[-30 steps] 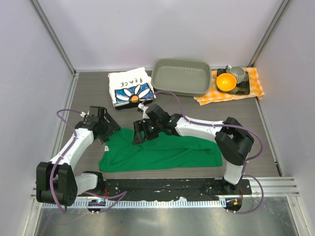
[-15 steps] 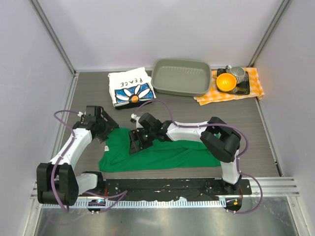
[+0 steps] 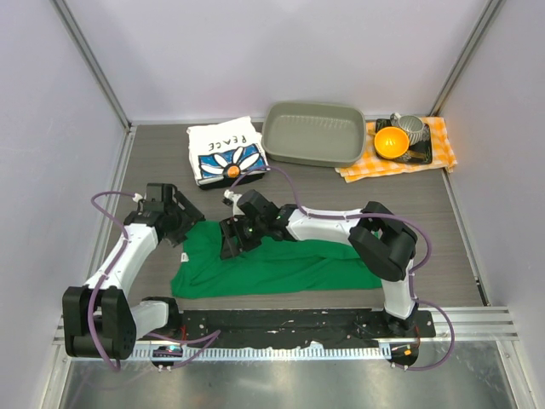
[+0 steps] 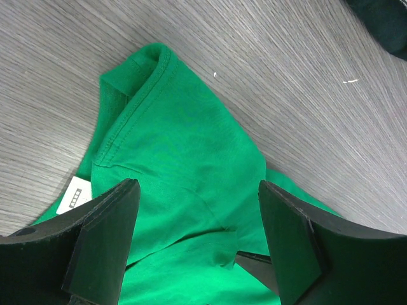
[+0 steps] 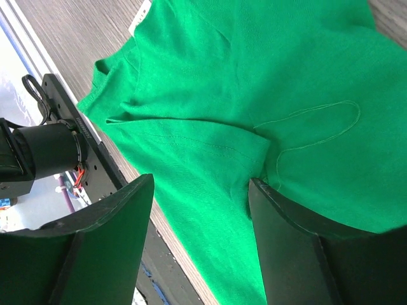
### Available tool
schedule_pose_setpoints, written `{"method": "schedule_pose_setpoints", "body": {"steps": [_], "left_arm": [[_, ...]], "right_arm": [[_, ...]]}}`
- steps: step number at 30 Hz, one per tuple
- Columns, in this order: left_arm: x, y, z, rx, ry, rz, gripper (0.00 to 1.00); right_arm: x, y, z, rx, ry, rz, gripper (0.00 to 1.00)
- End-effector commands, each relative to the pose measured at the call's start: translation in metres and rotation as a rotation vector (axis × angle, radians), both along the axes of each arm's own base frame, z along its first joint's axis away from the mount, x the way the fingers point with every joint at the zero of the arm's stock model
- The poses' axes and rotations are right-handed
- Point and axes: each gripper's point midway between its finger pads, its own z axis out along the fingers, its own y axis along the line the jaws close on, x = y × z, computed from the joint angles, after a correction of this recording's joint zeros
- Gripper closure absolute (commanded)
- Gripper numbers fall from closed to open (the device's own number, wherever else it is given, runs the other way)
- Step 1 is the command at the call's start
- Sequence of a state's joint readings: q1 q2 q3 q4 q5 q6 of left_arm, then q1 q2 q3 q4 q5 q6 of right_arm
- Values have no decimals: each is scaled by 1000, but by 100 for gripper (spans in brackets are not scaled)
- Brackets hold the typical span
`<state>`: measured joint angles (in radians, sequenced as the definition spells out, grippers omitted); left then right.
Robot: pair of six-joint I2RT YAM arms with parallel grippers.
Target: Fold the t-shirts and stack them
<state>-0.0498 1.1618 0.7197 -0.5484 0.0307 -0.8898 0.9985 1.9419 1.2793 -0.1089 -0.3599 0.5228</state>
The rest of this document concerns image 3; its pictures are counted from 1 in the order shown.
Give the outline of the green t shirt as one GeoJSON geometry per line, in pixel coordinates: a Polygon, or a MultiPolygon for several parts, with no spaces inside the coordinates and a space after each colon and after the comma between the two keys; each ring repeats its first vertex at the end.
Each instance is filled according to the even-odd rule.
{"type": "Polygon", "coordinates": [[[356,251],[343,244],[266,237],[231,259],[220,259],[220,251],[219,223],[198,223],[183,243],[185,260],[170,281],[171,294],[198,299],[382,287],[356,251]]]}

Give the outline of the grey plastic tray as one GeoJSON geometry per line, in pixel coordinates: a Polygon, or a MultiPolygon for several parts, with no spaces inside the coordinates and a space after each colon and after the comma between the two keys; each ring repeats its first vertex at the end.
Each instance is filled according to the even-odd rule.
{"type": "Polygon", "coordinates": [[[272,105],[262,126],[262,146],[280,162],[330,168],[355,164],[363,155],[367,127],[353,107],[303,101],[272,105]]]}

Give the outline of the orange bowl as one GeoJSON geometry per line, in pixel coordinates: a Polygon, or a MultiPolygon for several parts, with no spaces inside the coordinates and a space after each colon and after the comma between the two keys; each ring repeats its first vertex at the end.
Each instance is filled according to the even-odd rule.
{"type": "Polygon", "coordinates": [[[385,127],[376,132],[374,148],[384,159],[396,159],[404,155],[410,146],[409,136],[398,127],[385,127]]]}

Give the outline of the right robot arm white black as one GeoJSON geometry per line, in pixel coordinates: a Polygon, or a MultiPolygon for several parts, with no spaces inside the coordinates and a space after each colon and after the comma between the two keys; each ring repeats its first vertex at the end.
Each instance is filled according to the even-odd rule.
{"type": "Polygon", "coordinates": [[[387,331],[402,337],[416,327],[418,304],[410,292],[409,271],[417,236],[382,204],[370,201],[362,210],[350,211],[313,210],[298,204],[278,207],[254,189],[244,194],[227,189],[223,203],[232,215],[220,222],[222,260],[254,250],[265,237],[350,246],[381,280],[387,331]]]}

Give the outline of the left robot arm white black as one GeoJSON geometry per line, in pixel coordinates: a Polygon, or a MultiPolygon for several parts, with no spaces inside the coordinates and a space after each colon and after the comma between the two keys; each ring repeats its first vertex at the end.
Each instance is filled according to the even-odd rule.
{"type": "Polygon", "coordinates": [[[166,241],[177,246],[204,214],[173,184],[150,183],[145,195],[130,196],[137,207],[123,221],[118,242],[98,270],[62,297],[66,353],[97,358],[117,367],[137,340],[155,332],[164,340],[181,331],[181,313],[172,297],[146,297],[129,305],[128,296],[145,260],[166,241]]]}

